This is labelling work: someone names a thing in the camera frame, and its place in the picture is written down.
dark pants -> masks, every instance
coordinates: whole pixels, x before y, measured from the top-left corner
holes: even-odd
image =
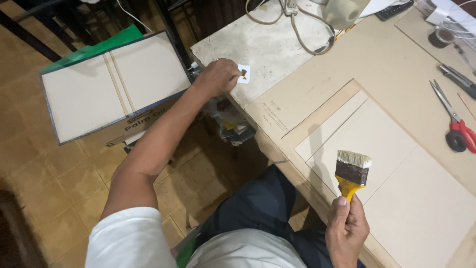
[[[288,224],[295,200],[294,186],[271,165],[218,206],[204,223],[196,248],[216,235],[253,228],[289,241],[308,268],[331,268],[325,230],[294,232]],[[360,261],[358,267],[364,267]]]

yellow brush handle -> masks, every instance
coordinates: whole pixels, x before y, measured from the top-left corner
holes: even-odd
[[[352,199],[352,196],[354,195],[354,193],[360,189],[360,188],[364,188],[365,186],[362,186],[360,184],[356,184],[356,183],[353,183],[351,181],[348,181],[344,178],[341,178],[337,175],[335,175],[336,178],[337,178],[337,181],[339,181],[339,185],[340,185],[340,191],[342,193],[342,196],[345,196],[347,198],[347,200],[349,200],[349,203],[350,203],[350,200]]]

wooden table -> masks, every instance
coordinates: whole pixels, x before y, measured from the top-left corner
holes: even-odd
[[[301,7],[313,9],[309,3],[299,1]],[[276,5],[278,1],[271,0],[266,4],[268,13],[256,10],[254,15],[271,21],[273,12],[270,10]],[[304,36],[319,31],[318,25],[310,23],[301,27]],[[444,134],[448,131],[449,117],[428,83],[430,79],[437,79],[467,126],[476,129],[476,120],[457,95],[464,92],[436,67],[444,62],[467,77],[472,76],[471,70],[451,46],[438,50],[429,45],[426,35],[431,29],[416,9],[386,22],[370,16],[339,38],[330,52],[311,57],[299,49],[288,18],[266,26],[244,16],[191,50],[204,66],[221,57],[251,65],[250,83],[237,85],[229,98],[257,128],[260,149],[277,163],[327,222],[327,210],[336,195],[319,184],[319,177],[297,155],[296,144],[291,141],[302,141],[307,132],[318,127],[303,128],[310,115],[320,123],[332,115],[336,105],[346,98],[340,89],[349,82],[364,90],[418,145],[476,196],[476,175],[472,168],[476,155],[468,151],[457,154],[448,148]],[[327,36],[314,38],[307,43],[319,47]],[[270,104],[279,110],[267,109]],[[451,252],[447,267],[471,267],[476,263],[476,253],[471,250],[473,236],[476,236],[476,223],[461,246]],[[369,268],[401,267],[372,235],[365,242],[360,258]]]

paint brush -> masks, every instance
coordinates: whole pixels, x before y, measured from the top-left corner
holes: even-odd
[[[335,176],[339,181],[342,196],[345,196],[349,202],[352,195],[367,184],[368,168],[371,164],[372,159],[366,155],[350,151],[337,151]]]

scissors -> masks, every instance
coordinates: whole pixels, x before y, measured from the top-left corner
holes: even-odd
[[[441,90],[440,86],[433,79],[434,84],[430,81],[431,87],[436,92],[441,100],[441,103],[445,106],[446,110],[451,117],[451,123],[449,124],[449,132],[446,134],[446,143],[448,146],[456,152],[464,152],[466,148],[474,154],[476,154],[476,134],[466,127],[465,121],[459,118],[456,111],[449,104],[448,99]]]

